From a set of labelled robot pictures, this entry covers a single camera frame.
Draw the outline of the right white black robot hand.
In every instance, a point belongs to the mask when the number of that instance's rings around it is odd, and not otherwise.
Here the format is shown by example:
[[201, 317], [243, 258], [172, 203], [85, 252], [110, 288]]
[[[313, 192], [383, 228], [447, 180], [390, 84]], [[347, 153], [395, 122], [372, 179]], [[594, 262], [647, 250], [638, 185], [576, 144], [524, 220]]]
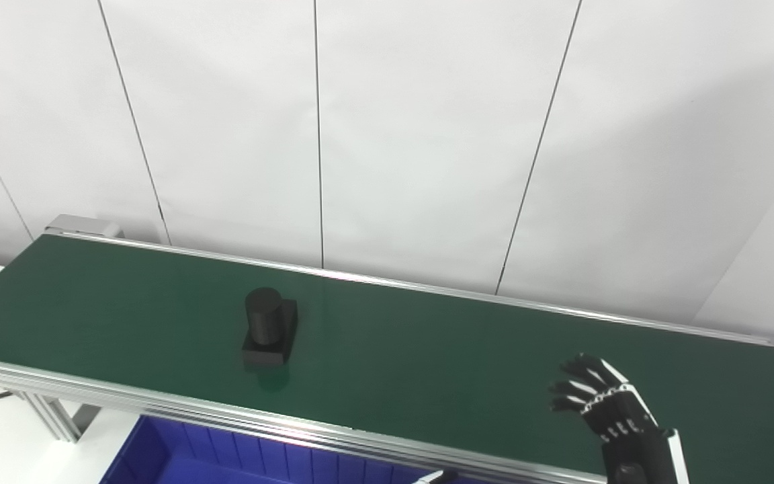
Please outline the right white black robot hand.
[[568, 379], [550, 387], [551, 411], [574, 411], [600, 440], [608, 483], [688, 483], [680, 435], [664, 428], [638, 389], [602, 358], [561, 364]]

